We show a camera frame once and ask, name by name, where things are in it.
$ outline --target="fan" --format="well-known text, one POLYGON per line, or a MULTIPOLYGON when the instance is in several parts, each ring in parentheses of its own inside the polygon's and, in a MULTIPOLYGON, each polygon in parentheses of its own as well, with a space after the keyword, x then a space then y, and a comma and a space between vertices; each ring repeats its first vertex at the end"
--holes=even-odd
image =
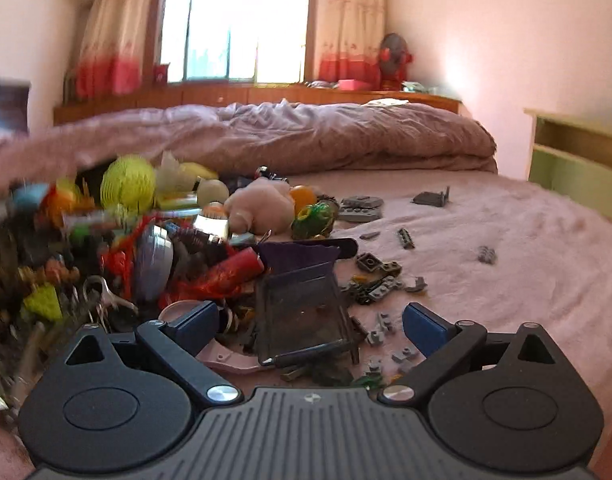
POLYGON ((406 65, 412 62, 413 56, 408 52, 406 40, 394 32, 387 34, 379 46, 381 89, 401 90, 401 84, 406 80, 406 65))

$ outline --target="glass pane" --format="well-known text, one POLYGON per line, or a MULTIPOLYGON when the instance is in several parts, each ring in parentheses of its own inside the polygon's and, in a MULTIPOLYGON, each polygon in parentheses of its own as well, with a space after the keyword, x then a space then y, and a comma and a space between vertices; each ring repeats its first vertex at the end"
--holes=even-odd
POLYGON ((308 0, 263 0, 260 16, 257 81, 303 80, 308 0))
POLYGON ((168 80, 183 80, 183 56, 188 28, 190 0, 166 0, 161 32, 161 63, 170 63, 168 80))
POLYGON ((262 0, 229 0, 230 78, 252 79, 255 76, 259 21, 262 0))
POLYGON ((193 0, 188 78, 223 78, 228 71, 229 0, 193 0))

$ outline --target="red and white curtain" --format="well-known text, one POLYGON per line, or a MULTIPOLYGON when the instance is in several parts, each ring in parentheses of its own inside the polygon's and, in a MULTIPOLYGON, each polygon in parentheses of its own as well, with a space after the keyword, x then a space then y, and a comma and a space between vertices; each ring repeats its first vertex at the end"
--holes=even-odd
POLYGON ((315 78, 357 79, 379 87, 377 56, 386 0, 318 0, 315 78))
POLYGON ((76 67, 79 97, 139 88, 149 6, 150 0, 94 1, 76 67))

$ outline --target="pink plush toy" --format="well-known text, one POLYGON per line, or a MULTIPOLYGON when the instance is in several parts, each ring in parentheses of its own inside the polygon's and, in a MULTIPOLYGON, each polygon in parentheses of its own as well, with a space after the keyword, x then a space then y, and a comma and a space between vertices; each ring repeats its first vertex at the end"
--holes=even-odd
POLYGON ((295 218, 290 190, 287 182, 263 177, 238 189, 224 204, 230 230, 235 234, 255 235, 287 231, 295 218))

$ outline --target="white ball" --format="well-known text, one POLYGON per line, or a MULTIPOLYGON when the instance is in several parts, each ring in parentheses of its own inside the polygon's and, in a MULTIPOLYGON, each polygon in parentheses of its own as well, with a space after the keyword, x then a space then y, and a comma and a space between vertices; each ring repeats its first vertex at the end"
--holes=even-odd
POLYGON ((223 204, 229 196, 228 186, 222 181, 202 179, 197 188, 197 205, 204 207, 210 202, 223 204))

